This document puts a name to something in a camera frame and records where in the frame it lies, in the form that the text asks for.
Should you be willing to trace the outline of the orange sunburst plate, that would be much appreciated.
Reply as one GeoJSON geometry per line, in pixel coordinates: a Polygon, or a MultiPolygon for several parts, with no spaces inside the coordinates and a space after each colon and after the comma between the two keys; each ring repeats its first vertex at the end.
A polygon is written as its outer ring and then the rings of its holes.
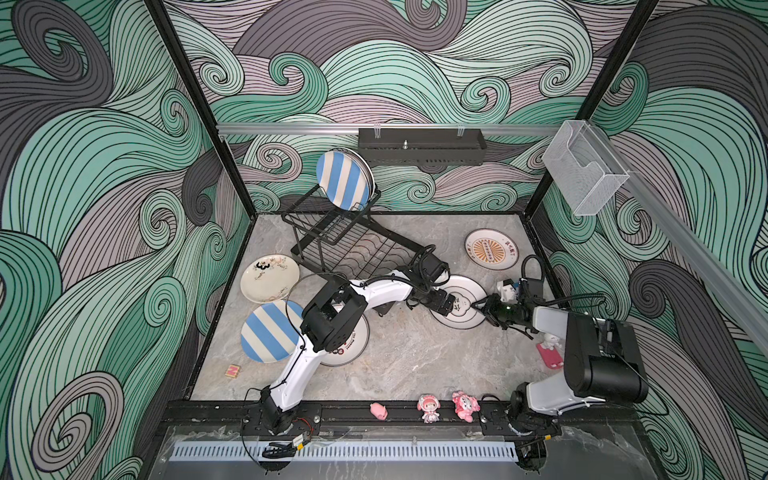
{"type": "Polygon", "coordinates": [[[511,237],[488,228],[472,231],[465,238],[464,250],[473,263],[495,271],[512,268],[520,255],[511,237]]]}
{"type": "Polygon", "coordinates": [[[374,194],[375,194],[375,192],[376,192],[376,184],[375,184],[375,180],[374,180],[374,176],[373,176],[372,170],[371,170],[370,166],[368,165],[368,163],[363,159],[363,157],[359,153],[357,153],[355,151],[352,151],[352,154],[355,157],[355,159],[358,162],[358,164],[360,165],[360,168],[361,168],[365,178],[367,179],[367,182],[368,182],[368,185],[369,185],[369,199],[372,199],[374,194]]]}

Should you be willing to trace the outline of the white plate red Chinese characters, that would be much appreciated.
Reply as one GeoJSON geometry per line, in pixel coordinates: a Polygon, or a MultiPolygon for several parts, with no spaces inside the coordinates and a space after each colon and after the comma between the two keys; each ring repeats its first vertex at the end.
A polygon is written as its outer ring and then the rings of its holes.
{"type": "Polygon", "coordinates": [[[340,367],[352,363],[362,355],[370,338],[370,326],[365,315],[358,321],[341,347],[328,353],[321,361],[326,367],[340,367]]]}

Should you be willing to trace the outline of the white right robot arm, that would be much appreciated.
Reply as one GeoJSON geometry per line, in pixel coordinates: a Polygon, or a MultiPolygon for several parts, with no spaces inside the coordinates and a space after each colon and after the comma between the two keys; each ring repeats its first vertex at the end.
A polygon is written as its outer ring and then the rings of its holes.
{"type": "Polygon", "coordinates": [[[559,308],[558,303],[519,297],[508,304],[494,294],[471,304],[494,326],[528,337],[539,333],[547,348],[563,346],[555,374],[521,384],[510,398],[507,418],[519,436],[555,436],[559,418],[567,412],[606,403],[639,404],[649,394],[634,329],[559,308]]]}

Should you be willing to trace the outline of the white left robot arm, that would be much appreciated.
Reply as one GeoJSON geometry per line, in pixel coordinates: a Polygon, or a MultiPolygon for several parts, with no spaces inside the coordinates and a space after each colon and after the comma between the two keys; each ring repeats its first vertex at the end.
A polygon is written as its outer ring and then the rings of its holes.
{"type": "Polygon", "coordinates": [[[261,390],[261,424],[271,434],[290,428],[321,360],[342,346],[367,311],[397,302],[409,308],[421,305],[442,316],[453,309],[454,296],[442,289],[450,267],[434,254],[432,245],[386,275],[360,280],[327,273],[325,278],[301,314],[298,345],[288,365],[261,390]]]}

